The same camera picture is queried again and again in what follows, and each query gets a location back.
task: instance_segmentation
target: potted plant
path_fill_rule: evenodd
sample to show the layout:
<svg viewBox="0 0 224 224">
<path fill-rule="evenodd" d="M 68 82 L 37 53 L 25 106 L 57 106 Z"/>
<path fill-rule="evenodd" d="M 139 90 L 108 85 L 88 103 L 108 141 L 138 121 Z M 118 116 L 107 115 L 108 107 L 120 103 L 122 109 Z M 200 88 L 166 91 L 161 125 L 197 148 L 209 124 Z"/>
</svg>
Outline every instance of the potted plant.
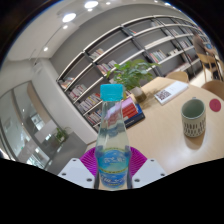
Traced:
<svg viewBox="0 0 224 224">
<path fill-rule="evenodd" d="M 134 61 L 127 61 L 126 63 L 119 65 L 115 64 L 117 69 L 114 71 L 114 82 L 123 84 L 125 90 L 130 91 L 136 98 L 138 103 L 141 103 L 146 99 L 146 95 L 143 92 L 140 80 L 152 80 L 152 74 L 148 72 L 148 69 L 155 66 L 160 66 L 157 63 L 147 63 L 142 59 L 136 59 Z M 107 78 L 109 78 L 111 71 L 107 72 Z"/>
<path fill-rule="evenodd" d="M 55 138 L 58 140 L 59 143 L 63 143 L 67 140 L 68 138 L 68 133 L 67 133 L 67 128 L 64 129 L 56 129 L 56 133 L 54 134 Z"/>
</svg>

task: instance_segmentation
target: bottle label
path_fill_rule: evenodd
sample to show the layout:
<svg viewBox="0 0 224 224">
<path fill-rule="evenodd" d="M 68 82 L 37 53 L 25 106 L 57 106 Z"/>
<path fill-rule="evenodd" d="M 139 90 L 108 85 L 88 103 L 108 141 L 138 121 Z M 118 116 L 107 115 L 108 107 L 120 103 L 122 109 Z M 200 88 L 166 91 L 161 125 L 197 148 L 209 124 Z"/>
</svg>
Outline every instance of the bottle label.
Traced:
<svg viewBox="0 0 224 224">
<path fill-rule="evenodd" d="M 111 149 L 98 159 L 102 184 L 108 188 L 119 188 L 125 184 L 129 158 L 124 152 Z"/>
</svg>

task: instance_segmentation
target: white ceiling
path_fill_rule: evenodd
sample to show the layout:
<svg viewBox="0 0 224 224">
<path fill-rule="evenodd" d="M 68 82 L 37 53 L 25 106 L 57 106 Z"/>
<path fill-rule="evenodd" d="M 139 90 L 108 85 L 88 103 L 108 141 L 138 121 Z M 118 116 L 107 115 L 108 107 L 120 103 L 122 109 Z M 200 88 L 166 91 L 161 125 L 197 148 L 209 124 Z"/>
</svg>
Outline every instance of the white ceiling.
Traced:
<svg viewBox="0 0 224 224">
<path fill-rule="evenodd" d="M 98 0 L 98 6 L 93 8 L 92 12 L 88 12 L 84 8 L 86 2 L 86 0 L 64 0 L 42 12 L 28 24 L 14 42 L 7 55 L 7 60 L 51 58 L 61 44 L 83 23 L 115 7 L 130 4 L 158 4 L 171 7 L 165 6 L 163 1 L 155 3 L 154 0 Z M 67 29 L 63 29 L 62 27 L 65 25 L 62 22 L 63 15 L 69 12 L 75 12 L 76 18 L 67 23 Z M 46 45 L 49 50 L 44 52 L 43 48 Z"/>
</svg>

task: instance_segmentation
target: blue bottle cap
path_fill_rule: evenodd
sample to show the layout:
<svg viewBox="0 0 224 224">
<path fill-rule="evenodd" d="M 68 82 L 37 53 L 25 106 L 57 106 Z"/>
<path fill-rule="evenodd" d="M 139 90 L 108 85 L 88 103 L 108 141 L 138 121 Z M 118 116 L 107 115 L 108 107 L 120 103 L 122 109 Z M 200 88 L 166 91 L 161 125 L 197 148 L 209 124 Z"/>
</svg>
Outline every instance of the blue bottle cap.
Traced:
<svg viewBox="0 0 224 224">
<path fill-rule="evenodd" d="M 100 98 L 103 101 L 120 101 L 123 99 L 122 84 L 103 84 L 100 86 Z"/>
</svg>

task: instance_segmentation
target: green mug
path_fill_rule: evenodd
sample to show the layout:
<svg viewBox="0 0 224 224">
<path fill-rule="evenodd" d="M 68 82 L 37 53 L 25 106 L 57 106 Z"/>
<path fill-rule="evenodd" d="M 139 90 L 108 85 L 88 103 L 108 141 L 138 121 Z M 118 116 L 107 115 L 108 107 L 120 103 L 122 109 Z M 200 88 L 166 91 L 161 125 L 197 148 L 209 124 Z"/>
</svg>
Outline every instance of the green mug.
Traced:
<svg viewBox="0 0 224 224">
<path fill-rule="evenodd" d="M 189 137 L 201 135 L 206 128 L 206 108 L 204 103 L 193 97 L 181 109 L 184 134 Z"/>
</svg>

